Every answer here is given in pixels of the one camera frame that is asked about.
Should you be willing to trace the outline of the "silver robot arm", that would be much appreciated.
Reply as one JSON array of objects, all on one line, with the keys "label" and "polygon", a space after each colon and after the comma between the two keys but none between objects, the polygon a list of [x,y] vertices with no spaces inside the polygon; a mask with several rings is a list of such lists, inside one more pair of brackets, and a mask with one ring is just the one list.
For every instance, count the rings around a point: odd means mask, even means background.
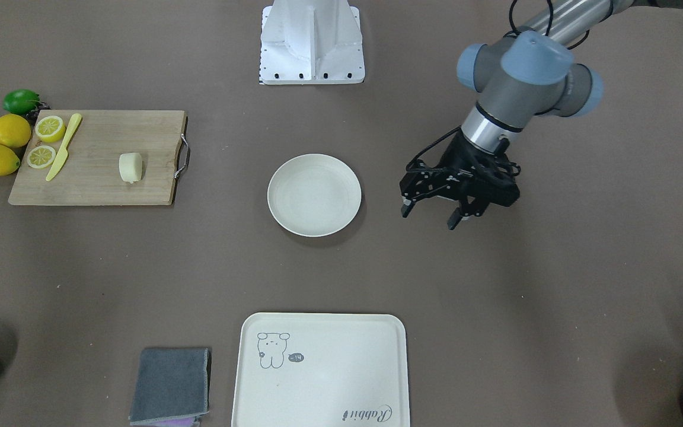
[{"label": "silver robot arm", "polygon": [[510,206],[520,191],[521,172],[506,153],[531,119],[570,118],[596,108],[602,79],[575,62],[572,50],[591,27],[625,11],[632,1],[548,2],[547,12],[526,24],[510,24],[494,44],[474,44],[458,59],[458,80],[478,94],[463,124],[442,136],[448,146],[434,167],[416,154],[400,181],[401,215],[417,202],[441,197],[458,203],[450,230],[490,205]]}]

